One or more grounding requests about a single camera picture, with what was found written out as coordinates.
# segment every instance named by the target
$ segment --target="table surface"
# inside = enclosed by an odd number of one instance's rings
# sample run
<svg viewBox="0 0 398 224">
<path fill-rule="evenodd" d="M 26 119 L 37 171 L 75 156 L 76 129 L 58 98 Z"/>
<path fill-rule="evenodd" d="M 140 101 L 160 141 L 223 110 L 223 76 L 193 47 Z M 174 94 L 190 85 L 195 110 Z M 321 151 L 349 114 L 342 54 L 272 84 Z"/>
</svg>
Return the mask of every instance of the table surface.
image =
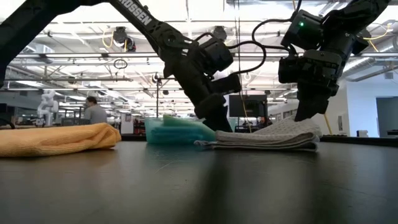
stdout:
<svg viewBox="0 0 398 224">
<path fill-rule="evenodd" d="M 0 159 L 0 223 L 398 223 L 398 149 L 115 151 Z"/>
</svg>

